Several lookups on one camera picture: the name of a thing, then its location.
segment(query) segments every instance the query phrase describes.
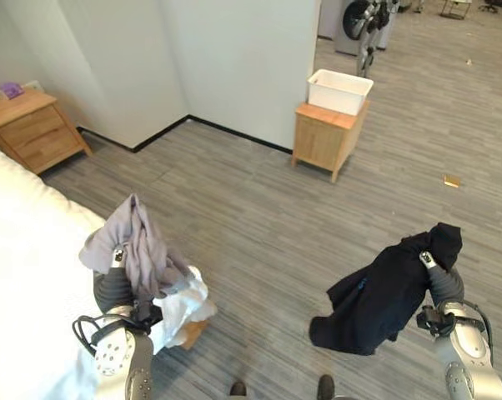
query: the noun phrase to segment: black baseboard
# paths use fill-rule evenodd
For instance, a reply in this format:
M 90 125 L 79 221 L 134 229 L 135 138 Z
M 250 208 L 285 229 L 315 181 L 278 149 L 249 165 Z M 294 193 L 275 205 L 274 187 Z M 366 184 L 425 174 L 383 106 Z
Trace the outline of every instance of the black baseboard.
M 292 150 L 290 150 L 289 148 L 282 147 L 277 144 L 274 144 L 271 142 L 266 142 L 265 140 L 262 140 L 262 139 L 258 139 L 256 137 L 246 135 L 245 133 L 241 133 L 241 132 L 235 131 L 234 129 L 231 129 L 230 127 L 224 127 L 223 125 L 219 125 L 217 123 L 207 121 L 206 119 L 195 117 L 194 115 L 188 115 L 188 117 L 192 121 L 195 121 L 196 123 L 202 123 L 202 124 L 208 125 L 212 128 L 219 129 L 220 131 L 230 133 L 231 135 L 238 136 L 239 138 L 248 139 L 251 142 L 262 144 L 263 146 L 267 146 L 269 148 L 274 148 L 275 150 L 279 150 L 280 152 L 283 152 L 283 153 L 292 154 Z
M 158 138 L 161 138 L 163 135 L 165 135 L 169 131 L 175 129 L 181 123 L 185 123 L 189 119 L 191 119 L 192 121 L 195 121 L 196 123 L 202 123 L 204 125 L 208 125 L 209 127 L 219 129 L 220 131 L 224 131 L 226 133 L 230 133 L 231 135 L 238 136 L 239 138 L 248 139 L 251 142 L 262 144 L 263 146 L 267 146 L 269 148 L 274 148 L 275 150 L 279 150 L 280 152 L 287 153 L 287 154 L 292 154 L 292 150 L 290 150 L 289 148 L 282 147 L 282 146 L 279 146 L 277 144 L 273 144 L 271 142 L 266 142 L 265 140 L 262 140 L 262 139 L 257 139 L 256 137 L 252 137 L 252 136 L 246 135 L 245 133 L 241 133 L 241 132 L 235 131 L 234 129 L 231 129 L 230 127 L 224 127 L 223 125 L 218 125 L 217 123 L 210 122 L 210 121 L 207 121 L 206 119 L 202 119 L 202 118 L 199 118 L 199 117 L 195 117 L 194 115 L 191 115 L 191 114 L 187 115 L 186 117 L 182 117 L 178 121 L 172 123 L 168 127 L 164 128 L 162 131 L 160 131 L 159 133 L 154 134 L 152 137 L 144 140 L 143 142 L 141 142 L 140 144 L 136 145 L 135 147 L 127 147 L 127 146 L 125 146 L 125 145 L 123 145 L 121 143 L 118 143 L 118 142 L 116 142 L 116 141 L 114 141 L 112 139 L 109 139 L 108 137 L 104 137 L 104 136 L 100 135 L 97 132 L 91 131 L 90 129 L 86 129 L 85 127 L 77 127 L 77 130 L 79 132 L 84 131 L 84 132 L 91 133 L 92 135 L 97 136 L 98 138 L 106 140 L 106 141 L 108 141 L 110 143 L 113 143 L 116 146 L 119 146 L 120 148 L 124 148 L 125 150 L 128 150 L 128 151 L 130 151 L 132 153 L 137 153 L 140 150 L 142 150 L 143 148 L 145 148 L 147 145 L 149 145 L 150 143 L 154 142 Z
M 101 136 L 100 134 L 98 134 L 97 132 L 94 132 L 94 131 L 91 131 L 89 129 L 86 129 L 85 127 L 77 127 L 77 130 L 79 132 L 81 131 L 85 131 L 85 132 L 88 132 L 88 133 L 91 133 L 92 135 L 95 135 L 97 136 L 98 138 L 101 138 L 101 139 L 104 139 L 104 140 L 107 140 L 109 141 L 110 143 L 113 143 L 115 144 L 116 146 L 119 146 L 121 148 L 124 148 L 125 150 L 129 150 L 130 152 L 133 152 L 133 153 L 137 153 L 139 152 L 140 150 L 142 150 L 143 148 L 145 148 L 148 144 L 154 142 L 155 140 L 157 140 L 158 138 L 161 138 L 163 135 L 165 135 L 166 133 L 168 133 L 169 131 L 171 131 L 172 129 L 175 129 L 176 127 L 178 127 L 181 123 L 185 123 L 186 121 L 188 121 L 190 118 L 189 115 L 187 115 L 186 117 L 182 117 L 181 119 L 179 119 L 178 121 L 175 121 L 174 123 L 172 123 L 171 125 L 169 125 L 168 127 L 165 127 L 162 131 L 158 132 L 158 133 L 155 133 L 152 137 L 149 137 L 147 139 L 145 139 L 143 142 L 141 142 L 140 144 L 137 144 L 136 146 L 134 147 L 127 147 L 121 143 L 118 143 L 116 142 L 115 140 L 112 140 L 112 139 L 109 139 L 108 137 L 104 137 L 104 136 Z

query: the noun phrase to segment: wooden cabinet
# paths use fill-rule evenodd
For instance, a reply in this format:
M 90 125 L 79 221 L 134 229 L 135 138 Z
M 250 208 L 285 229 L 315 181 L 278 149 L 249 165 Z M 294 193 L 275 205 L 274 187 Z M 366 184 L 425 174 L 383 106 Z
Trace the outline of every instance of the wooden cabinet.
M 297 110 L 292 165 L 305 161 L 331 171 L 331 182 L 336 182 L 338 172 L 348 155 L 354 150 L 369 102 L 358 115 L 342 114 L 307 103 Z
M 0 150 L 34 173 L 74 153 L 92 155 L 57 99 L 35 90 L 0 100 Z

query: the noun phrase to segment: black jacket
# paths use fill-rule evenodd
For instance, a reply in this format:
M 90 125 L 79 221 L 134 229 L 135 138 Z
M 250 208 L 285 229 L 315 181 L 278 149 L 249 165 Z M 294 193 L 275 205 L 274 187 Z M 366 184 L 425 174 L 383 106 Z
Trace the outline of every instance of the black jacket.
M 312 320 L 312 343 L 344 353 L 374 354 L 384 340 L 397 338 L 424 300 L 429 274 L 419 254 L 429 250 L 449 271 L 461 248 L 460 228 L 441 222 L 430 232 L 387 247 L 370 265 L 327 291 L 334 312 Z

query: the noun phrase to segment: cable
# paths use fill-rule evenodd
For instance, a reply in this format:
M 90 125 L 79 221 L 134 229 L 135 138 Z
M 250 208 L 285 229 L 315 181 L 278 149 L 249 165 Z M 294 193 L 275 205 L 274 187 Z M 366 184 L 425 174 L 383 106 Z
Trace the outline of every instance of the cable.
M 480 307 L 468 300 L 463 300 L 462 303 L 473 308 L 479 315 L 483 318 L 484 326 L 486 327 L 486 335 L 488 336 L 488 347 L 490 349 L 490 362 L 492 367 L 494 366 L 494 342 L 492 341 L 492 326 L 490 325 L 490 320 L 487 315 L 480 309 Z
M 79 318 L 77 318 L 75 321 L 73 321 L 72 330 L 73 330 L 73 333 L 75 334 L 75 337 L 77 338 L 77 340 L 84 346 L 84 348 L 86 350 L 88 350 L 88 352 L 90 354 L 92 354 L 92 357 L 95 357 L 95 353 L 97 350 L 93 346 L 93 343 L 90 342 L 86 338 L 86 335 L 84 334 L 84 330 L 83 330 L 83 323 L 92 324 L 96 328 L 96 332 L 98 332 L 102 328 L 99 326 L 99 324 L 96 321 L 98 321 L 99 319 L 103 319 L 103 318 L 117 318 L 117 319 L 120 319 L 120 320 L 126 322 L 127 325 L 131 326 L 132 328 L 141 329 L 143 331 L 148 330 L 148 327 L 134 321 L 133 319 L 131 319 L 129 317 L 125 317 L 124 315 L 121 315 L 121 314 L 103 314 L 103 315 L 100 315 L 99 317 L 95 317 L 95 318 L 89 317 L 87 315 L 81 315 Z
M 484 327 L 486 328 L 486 336 L 488 336 L 488 347 L 490 349 L 490 363 L 492 364 L 492 367 L 494 366 L 494 341 L 492 338 L 492 326 L 490 325 L 490 320 L 488 319 L 488 316 L 480 309 L 480 307 L 468 300 L 462 299 L 455 299 L 455 298 L 449 298 L 447 300 L 444 300 L 438 305 L 438 309 L 444 314 L 444 308 L 447 303 L 462 303 L 470 308 L 473 308 L 482 318 L 483 318 L 483 323 Z

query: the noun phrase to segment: black shoe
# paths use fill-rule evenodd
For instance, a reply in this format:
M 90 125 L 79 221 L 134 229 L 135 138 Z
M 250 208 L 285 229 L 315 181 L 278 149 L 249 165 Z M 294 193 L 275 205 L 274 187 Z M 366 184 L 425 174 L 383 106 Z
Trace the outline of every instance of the black shoe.
M 331 400 L 334 397 L 334 380 L 330 375 L 322 375 L 318 383 L 318 400 Z
M 247 396 L 248 391 L 245 388 L 245 383 L 243 382 L 236 382 L 232 387 L 231 387 L 231 396 Z

